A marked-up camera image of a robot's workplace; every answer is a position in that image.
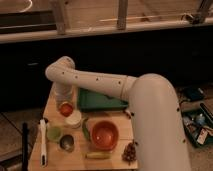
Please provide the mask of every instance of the utensil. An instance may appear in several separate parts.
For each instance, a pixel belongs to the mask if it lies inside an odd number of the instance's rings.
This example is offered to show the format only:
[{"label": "utensil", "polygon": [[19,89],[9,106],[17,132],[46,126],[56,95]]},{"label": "utensil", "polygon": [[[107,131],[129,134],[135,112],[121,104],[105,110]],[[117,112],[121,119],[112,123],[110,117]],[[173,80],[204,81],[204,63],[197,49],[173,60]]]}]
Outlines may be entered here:
[{"label": "utensil", "polygon": [[41,165],[47,165],[47,146],[46,146],[46,123],[45,119],[40,120],[41,127]]}]

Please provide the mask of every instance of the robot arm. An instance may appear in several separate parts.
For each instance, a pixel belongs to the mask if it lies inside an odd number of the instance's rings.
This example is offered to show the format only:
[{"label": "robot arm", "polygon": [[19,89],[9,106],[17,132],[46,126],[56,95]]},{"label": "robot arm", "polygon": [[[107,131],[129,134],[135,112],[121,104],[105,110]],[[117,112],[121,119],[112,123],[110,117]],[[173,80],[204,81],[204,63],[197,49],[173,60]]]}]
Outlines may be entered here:
[{"label": "robot arm", "polygon": [[68,98],[71,85],[129,102],[139,170],[190,171],[190,160],[178,98],[164,77],[139,78],[77,71],[71,58],[62,57],[46,69],[55,83],[56,98]]}]

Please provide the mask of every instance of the red bowl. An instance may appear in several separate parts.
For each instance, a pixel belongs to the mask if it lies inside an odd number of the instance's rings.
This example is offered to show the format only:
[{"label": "red bowl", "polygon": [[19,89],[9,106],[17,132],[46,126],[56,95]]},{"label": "red bowl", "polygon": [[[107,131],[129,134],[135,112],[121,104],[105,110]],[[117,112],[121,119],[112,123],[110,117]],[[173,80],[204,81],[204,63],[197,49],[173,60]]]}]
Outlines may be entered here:
[{"label": "red bowl", "polygon": [[99,150],[113,150],[118,142],[117,126],[107,120],[97,122],[91,131],[91,141]]}]

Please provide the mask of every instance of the red apple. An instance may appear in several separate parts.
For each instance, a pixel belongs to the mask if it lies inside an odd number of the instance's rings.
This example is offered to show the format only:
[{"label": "red apple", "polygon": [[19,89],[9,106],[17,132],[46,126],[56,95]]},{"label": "red apple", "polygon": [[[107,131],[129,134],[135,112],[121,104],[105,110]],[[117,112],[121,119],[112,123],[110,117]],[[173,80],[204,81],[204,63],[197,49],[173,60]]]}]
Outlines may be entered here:
[{"label": "red apple", "polygon": [[59,107],[59,112],[63,116],[68,117],[73,112],[73,106],[69,102],[63,102]]}]

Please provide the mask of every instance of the banana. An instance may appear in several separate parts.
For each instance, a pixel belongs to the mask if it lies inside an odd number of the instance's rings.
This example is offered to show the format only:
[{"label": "banana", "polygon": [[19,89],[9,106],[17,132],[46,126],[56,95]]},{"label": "banana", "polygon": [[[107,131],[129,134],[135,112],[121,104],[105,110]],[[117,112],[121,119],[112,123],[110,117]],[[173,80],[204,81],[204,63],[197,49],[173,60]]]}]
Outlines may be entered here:
[{"label": "banana", "polygon": [[110,158],[109,152],[97,151],[97,152],[89,152],[85,155],[88,159],[108,159]]}]

